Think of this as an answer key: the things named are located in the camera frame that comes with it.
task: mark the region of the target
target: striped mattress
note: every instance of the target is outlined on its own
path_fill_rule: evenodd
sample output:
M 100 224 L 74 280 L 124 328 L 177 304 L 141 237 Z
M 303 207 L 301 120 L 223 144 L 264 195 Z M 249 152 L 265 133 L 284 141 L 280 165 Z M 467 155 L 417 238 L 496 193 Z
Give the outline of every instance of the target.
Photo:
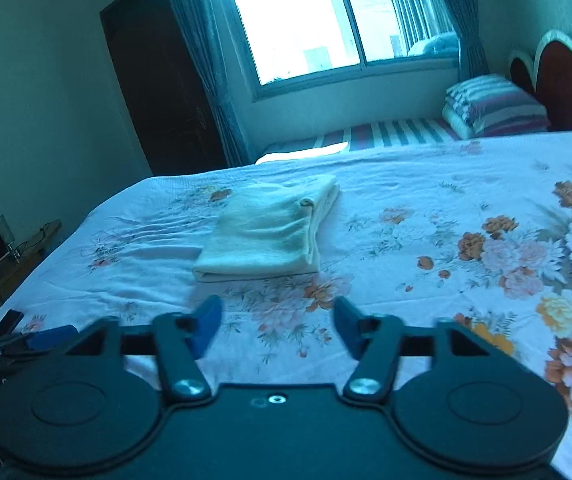
M 403 121 L 381 121 L 361 124 L 310 139 L 293 140 L 271 144 L 263 152 L 292 153 L 312 148 L 324 148 L 340 142 L 347 142 L 343 150 L 355 152 L 384 146 L 409 146 L 413 144 L 443 144 L 461 140 L 443 119 L 408 119 Z

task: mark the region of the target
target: mattress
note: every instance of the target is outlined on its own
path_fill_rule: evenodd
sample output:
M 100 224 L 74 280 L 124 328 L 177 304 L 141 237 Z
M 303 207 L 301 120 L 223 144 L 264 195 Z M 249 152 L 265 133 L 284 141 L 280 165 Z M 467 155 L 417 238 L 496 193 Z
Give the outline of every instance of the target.
M 228 197 L 249 182 L 336 175 L 341 192 L 318 235 L 322 270 L 197 283 L 192 265 Z M 146 324 L 223 298 L 219 333 L 198 362 L 216 388 L 334 383 L 355 362 L 333 299 L 432 326 L 448 317 L 546 378 L 571 413 L 554 465 L 572 480 L 572 133 L 480 139 L 144 180 L 90 213 L 0 309 L 18 330 L 103 316 Z M 426 369 L 403 358 L 399 387 Z M 127 367 L 155 384 L 152 359 Z
M 460 140 L 443 119 L 408 119 L 361 124 L 337 130 L 318 137 L 280 142 L 268 146 L 262 156 L 269 153 L 291 153 L 325 148 L 347 142 L 344 152 L 357 152 L 368 148 L 411 146 L 414 144 L 445 144 Z

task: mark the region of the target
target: red headboard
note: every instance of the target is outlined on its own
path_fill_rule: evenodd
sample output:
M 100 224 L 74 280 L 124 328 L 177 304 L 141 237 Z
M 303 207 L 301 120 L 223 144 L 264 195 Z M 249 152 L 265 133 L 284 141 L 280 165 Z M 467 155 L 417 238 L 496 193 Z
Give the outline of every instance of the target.
M 510 78 L 548 110 L 552 131 L 572 130 L 572 38 L 560 30 L 546 33 L 533 60 L 510 54 Z

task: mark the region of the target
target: window sill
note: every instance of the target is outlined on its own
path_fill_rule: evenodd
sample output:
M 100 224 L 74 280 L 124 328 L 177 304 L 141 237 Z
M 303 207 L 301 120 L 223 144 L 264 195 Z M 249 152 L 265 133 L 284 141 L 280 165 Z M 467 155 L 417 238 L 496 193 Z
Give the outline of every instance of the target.
M 263 85 L 254 92 L 253 102 L 362 77 L 373 77 L 401 72 L 421 72 L 424 70 L 447 70 L 449 68 L 458 67 L 458 64 L 459 53 L 454 52 L 451 54 L 426 54 L 424 56 L 386 59 L 369 63 L 365 68 L 359 65 L 334 68 L 332 70 L 326 70 L 325 72 L 301 75 L 284 81 Z

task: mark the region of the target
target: curtain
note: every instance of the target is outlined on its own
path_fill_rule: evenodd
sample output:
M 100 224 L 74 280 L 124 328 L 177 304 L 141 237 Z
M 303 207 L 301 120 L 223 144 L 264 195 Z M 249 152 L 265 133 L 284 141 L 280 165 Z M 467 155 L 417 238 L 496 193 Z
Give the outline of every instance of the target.
M 405 52 L 421 40 L 453 30 L 441 0 L 393 0 Z
M 229 167 L 251 163 L 228 94 L 224 55 L 211 0 L 170 0 L 192 62 L 208 96 Z
M 459 78 L 488 73 L 488 61 L 479 38 L 479 0 L 443 0 L 459 37 Z

